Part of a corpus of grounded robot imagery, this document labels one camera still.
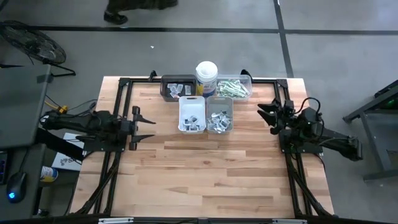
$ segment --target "gray floor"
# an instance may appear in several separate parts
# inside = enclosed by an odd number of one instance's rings
[[[397,30],[395,0],[280,0],[287,29]],[[0,19],[29,24],[109,26],[106,0],[11,0]],[[277,28],[271,0],[180,0],[164,11],[126,12],[133,27]],[[220,73],[248,69],[257,77],[286,77],[278,34],[47,32],[68,55],[64,66],[77,77],[58,78],[49,95],[67,105],[96,98],[105,75],[193,73],[212,60]],[[398,36],[288,35],[294,75],[322,102],[326,127],[359,136],[365,160],[351,162],[325,152],[326,175],[335,213],[345,218],[398,222],[398,180],[365,184],[378,171],[361,123],[341,117],[397,79]],[[0,40],[0,63],[30,64],[26,55]],[[68,189],[57,189],[48,206],[65,211]]]

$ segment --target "wipes container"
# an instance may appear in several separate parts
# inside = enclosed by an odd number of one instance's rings
[[[197,68],[197,95],[205,98],[216,93],[217,66],[213,62],[201,62]]]

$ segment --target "computer mouse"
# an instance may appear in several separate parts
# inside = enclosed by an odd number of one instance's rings
[[[24,199],[26,193],[26,173],[18,172],[10,176],[7,182],[7,198],[11,203]]]

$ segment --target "black shoe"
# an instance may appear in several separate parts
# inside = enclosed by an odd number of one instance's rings
[[[124,24],[128,21],[126,16],[120,15],[118,13],[104,13],[104,20],[116,25]]]

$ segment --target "wooden plank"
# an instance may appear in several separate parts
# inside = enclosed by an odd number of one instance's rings
[[[104,77],[97,110],[113,110],[119,78]],[[304,82],[296,78],[288,83],[290,97],[299,109],[307,97]],[[140,142],[137,151],[122,154],[112,216],[293,217],[278,138],[269,133],[270,127],[256,112],[258,103],[273,99],[273,87],[255,84],[249,101],[234,104],[232,133],[184,135],[177,128],[178,103],[166,103],[159,96],[159,84],[134,84],[130,105],[140,106],[143,116],[157,123],[140,123],[139,134],[156,136]],[[98,185],[103,156],[96,152],[83,161],[72,212]],[[304,154],[303,163],[308,187],[333,213],[321,162]],[[304,211],[301,190],[297,192]]]

